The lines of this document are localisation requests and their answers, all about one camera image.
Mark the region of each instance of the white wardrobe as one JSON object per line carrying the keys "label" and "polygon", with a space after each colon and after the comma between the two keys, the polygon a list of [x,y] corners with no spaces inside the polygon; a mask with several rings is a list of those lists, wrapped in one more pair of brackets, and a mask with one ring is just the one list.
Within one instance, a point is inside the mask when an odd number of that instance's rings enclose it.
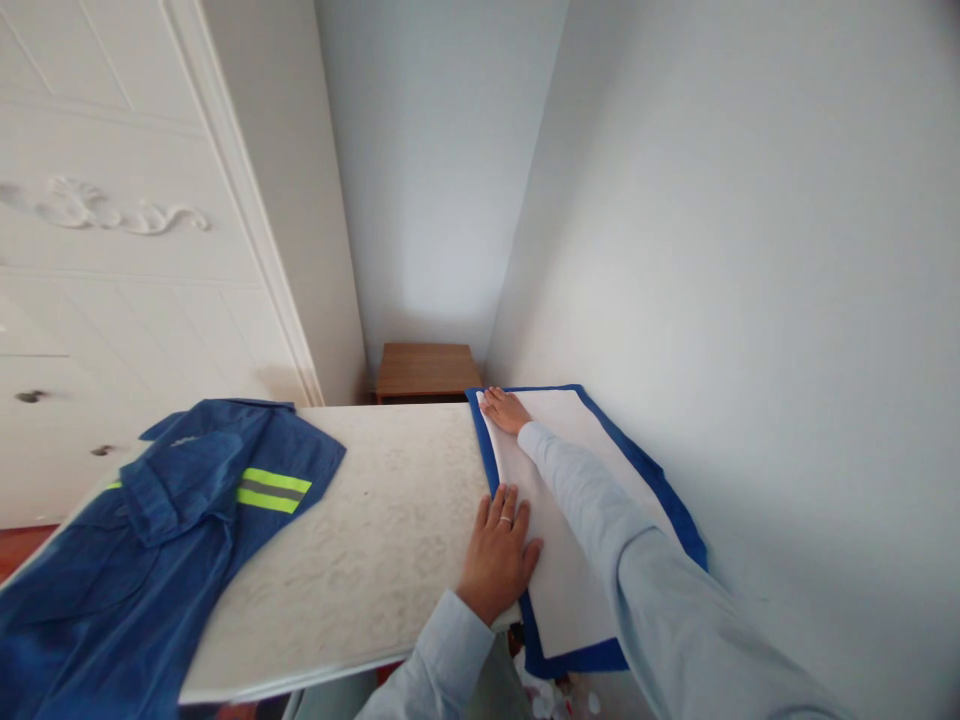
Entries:
{"label": "white wardrobe", "polygon": [[361,402],[311,0],[0,0],[0,528],[203,398]]}

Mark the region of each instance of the hand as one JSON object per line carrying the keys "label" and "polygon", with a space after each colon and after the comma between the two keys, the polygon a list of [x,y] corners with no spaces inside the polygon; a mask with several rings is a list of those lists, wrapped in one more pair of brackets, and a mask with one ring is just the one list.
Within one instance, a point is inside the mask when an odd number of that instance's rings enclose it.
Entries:
{"label": "hand", "polygon": [[480,412],[493,420],[494,424],[511,435],[520,433],[520,429],[533,418],[513,393],[505,393],[500,388],[490,388],[483,392]]}
{"label": "hand", "polygon": [[480,501],[473,537],[467,547],[467,559],[456,593],[487,626],[510,608],[527,589],[533,575],[543,540],[523,543],[530,526],[530,503],[520,503],[517,519],[517,486],[497,488],[490,501],[487,495]]}

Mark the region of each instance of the jacket sleeve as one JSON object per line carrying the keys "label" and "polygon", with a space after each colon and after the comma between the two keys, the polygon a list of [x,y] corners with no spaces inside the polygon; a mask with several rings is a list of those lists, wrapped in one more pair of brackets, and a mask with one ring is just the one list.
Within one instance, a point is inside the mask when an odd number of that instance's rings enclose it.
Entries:
{"label": "jacket sleeve", "polygon": [[537,422],[518,441],[603,582],[620,647],[658,717],[849,717],[738,616],[591,452]]}
{"label": "jacket sleeve", "polygon": [[447,590],[413,654],[370,697],[358,720],[463,717],[492,644],[490,628]]}

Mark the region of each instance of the marble tabletop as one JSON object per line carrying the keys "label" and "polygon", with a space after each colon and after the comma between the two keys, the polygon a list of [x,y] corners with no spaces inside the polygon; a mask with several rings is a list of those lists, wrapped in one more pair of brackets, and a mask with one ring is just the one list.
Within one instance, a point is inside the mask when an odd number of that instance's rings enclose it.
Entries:
{"label": "marble tabletop", "polygon": [[[323,500],[224,591],[181,703],[254,700],[402,659],[457,581],[488,489],[469,406],[298,414],[346,457]],[[497,626],[518,619],[515,606]]]}

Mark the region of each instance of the wooden stool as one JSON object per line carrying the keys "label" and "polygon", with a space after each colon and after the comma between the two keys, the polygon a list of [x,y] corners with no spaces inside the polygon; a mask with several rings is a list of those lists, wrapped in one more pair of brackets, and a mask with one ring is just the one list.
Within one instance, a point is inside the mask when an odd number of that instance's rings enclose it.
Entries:
{"label": "wooden stool", "polygon": [[480,373],[469,345],[386,343],[377,379],[377,404],[402,402],[466,402],[464,391],[481,387]]}

